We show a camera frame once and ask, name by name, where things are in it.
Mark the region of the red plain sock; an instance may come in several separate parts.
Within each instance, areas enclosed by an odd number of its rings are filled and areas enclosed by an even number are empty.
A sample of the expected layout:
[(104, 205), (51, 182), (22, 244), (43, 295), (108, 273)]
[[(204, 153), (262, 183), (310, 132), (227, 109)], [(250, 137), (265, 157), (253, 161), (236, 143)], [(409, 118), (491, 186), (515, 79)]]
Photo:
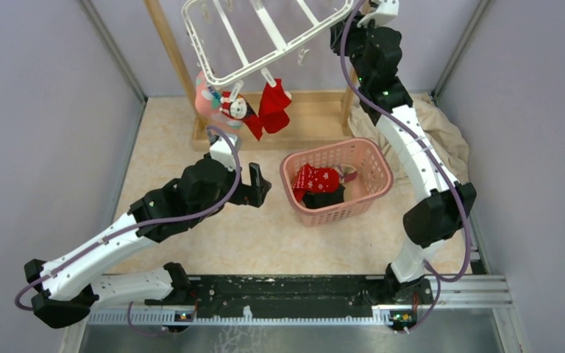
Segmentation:
[(258, 116), (263, 128), (268, 134), (275, 134), (286, 128), (290, 118), (285, 109), (291, 104), (286, 94), (282, 80), (276, 78), (276, 85), (266, 84), (260, 99)]

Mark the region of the striped maroon purple sock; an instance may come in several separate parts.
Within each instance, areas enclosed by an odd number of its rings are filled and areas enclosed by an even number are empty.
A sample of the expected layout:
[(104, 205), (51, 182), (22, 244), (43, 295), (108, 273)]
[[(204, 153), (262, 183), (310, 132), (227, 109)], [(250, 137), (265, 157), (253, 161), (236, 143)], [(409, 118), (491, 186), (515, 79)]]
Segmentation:
[(358, 177), (358, 170), (353, 165), (339, 165), (338, 173), (341, 184), (352, 182)]

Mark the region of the pink plastic laundry basket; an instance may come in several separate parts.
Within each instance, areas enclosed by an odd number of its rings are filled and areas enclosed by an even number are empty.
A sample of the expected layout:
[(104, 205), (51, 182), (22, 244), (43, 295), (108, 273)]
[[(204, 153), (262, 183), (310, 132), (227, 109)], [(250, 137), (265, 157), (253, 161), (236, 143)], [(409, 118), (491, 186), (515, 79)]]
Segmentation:
[(280, 178), (307, 227), (360, 215), (394, 184), (381, 150), (365, 138), (290, 154), (280, 163)]

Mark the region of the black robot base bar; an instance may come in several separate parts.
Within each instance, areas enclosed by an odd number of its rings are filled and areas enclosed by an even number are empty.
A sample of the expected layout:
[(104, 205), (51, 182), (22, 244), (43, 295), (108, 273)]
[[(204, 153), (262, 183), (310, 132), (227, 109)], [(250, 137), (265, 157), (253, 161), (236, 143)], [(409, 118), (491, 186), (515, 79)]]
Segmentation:
[(203, 275), (193, 278), (191, 294), (182, 304), (99, 310), (88, 322), (171, 331), (196, 326), (373, 325), (406, 330), (434, 301), (435, 291), (425, 278), (395, 292), (382, 276)]

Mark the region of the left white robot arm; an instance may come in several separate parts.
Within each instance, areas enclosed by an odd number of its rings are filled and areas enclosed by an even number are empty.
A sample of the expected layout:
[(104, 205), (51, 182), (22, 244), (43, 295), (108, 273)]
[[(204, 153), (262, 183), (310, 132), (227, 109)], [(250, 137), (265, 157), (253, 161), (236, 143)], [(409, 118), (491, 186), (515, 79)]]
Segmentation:
[(194, 305), (196, 291), (179, 263), (138, 274), (108, 269), (171, 236), (187, 232), (228, 203), (260, 207), (271, 190), (257, 163), (250, 183), (240, 171), (205, 155), (181, 177), (145, 194), (105, 231), (55, 260), (30, 260), (28, 285), (15, 297), (22, 310), (51, 328), (64, 328), (104, 306), (141, 302), (148, 306)]

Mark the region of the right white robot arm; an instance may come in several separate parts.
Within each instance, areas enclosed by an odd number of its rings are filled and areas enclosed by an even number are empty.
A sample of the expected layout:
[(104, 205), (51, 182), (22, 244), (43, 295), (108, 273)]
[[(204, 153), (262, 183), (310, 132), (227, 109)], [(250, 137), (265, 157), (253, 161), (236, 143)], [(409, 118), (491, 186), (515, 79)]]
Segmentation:
[(413, 282), (426, 272), (437, 273), (429, 257), (456, 232), (463, 232), (467, 247), (472, 245), (468, 218), (477, 198), (474, 185), (448, 169), (422, 129), (413, 99), (397, 76), (401, 39), (397, 30), (365, 21), (358, 11), (330, 29), (330, 48), (343, 67), (352, 64), (358, 75), (344, 75), (349, 88), (394, 150), (417, 198), (403, 216), (408, 238), (387, 267), (385, 294), (394, 303), (405, 302), (413, 294)]

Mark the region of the red patterned sock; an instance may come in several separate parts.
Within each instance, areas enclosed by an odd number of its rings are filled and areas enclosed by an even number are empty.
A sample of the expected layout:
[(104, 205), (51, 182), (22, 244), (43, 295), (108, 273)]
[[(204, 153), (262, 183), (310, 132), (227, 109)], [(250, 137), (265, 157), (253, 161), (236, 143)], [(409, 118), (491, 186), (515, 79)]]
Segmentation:
[(307, 193), (334, 193), (341, 186), (344, 177), (341, 167), (317, 168), (304, 164), (291, 183), (293, 196), (300, 202)]

